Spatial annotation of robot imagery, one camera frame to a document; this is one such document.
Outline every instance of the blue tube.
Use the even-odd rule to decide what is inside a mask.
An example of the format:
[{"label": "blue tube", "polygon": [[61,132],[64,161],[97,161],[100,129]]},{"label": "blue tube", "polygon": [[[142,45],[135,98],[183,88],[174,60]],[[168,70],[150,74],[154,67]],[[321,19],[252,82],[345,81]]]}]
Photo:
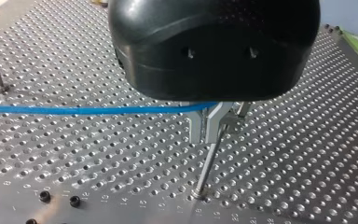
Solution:
[{"label": "blue tube", "polygon": [[184,106],[132,106],[132,107],[30,107],[0,105],[0,113],[38,115],[116,115],[116,114],[176,114],[202,110],[216,103]]}]

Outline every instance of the black plastic housing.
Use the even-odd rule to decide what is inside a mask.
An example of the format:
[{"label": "black plastic housing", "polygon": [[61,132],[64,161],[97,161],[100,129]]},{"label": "black plastic housing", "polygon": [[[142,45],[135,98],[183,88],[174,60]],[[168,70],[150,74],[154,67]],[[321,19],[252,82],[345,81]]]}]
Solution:
[{"label": "black plastic housing", "polygon": [[111,0],[117,57],[141,93],[176,101],[274,98],[299,80],[319,0]]}]

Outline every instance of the black nut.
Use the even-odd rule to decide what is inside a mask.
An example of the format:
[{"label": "black nut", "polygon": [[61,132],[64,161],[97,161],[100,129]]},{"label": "black nut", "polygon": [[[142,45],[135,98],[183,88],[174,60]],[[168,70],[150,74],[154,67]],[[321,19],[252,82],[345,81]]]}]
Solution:
[{"label": "black nut", "polygon": [[33,218],[31,218],[31,219],[28,219],[28,220],[25,222],[25,224],[37,224],[37,221],[34,220]]},{"label": "black nut", "polygon": [[51,195],[50,195],[50,193],[49,193],[48,191],[46,191],[46,190],[40,192],[40,194],[39,194],[39,200],[40,200],[40,202],[42,202],[42,203],[49,203],[50,200],[51,200]]},{"label": "black nut", "polygon": [[72,196],[70,199],[69,199],[69,203],[71,204],[72,207],[78,207],[80,206],[81,204],[81,200],[79,197],[77,196]]}]

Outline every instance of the dimpled metal surface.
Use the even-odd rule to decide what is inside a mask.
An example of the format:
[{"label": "dimpled metal surface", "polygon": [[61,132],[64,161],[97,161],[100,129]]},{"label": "dimpled metal surface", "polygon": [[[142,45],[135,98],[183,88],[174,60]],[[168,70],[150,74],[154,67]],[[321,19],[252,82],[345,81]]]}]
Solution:
[{"label": "dimpled metal surface", "polygon": [[[46,0],[1,33],[0,105],[176,105],[129,86],[106,17]],[[298,84],[224,137],[197,201],[208,149],[181,114],[0,114],[0,223],[358,223],[358,58],[322,29]]]}]

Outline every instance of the metal pegboard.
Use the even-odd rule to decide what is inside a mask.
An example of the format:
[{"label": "metal pegboard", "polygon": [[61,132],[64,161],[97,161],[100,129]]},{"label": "metal pegboard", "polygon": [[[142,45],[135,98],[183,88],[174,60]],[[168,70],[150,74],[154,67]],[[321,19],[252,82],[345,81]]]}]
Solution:
[{"label": "metal pegboard", "polygon": [[[106,17],[46,0],[0,34],[0,105],[174,105],[126,82]],[[358,223],[358,58],[327,31],[298,84],[225,136],[202,202],[209,146],[188,143],[186,115],[0,114],[0,223]]]}]

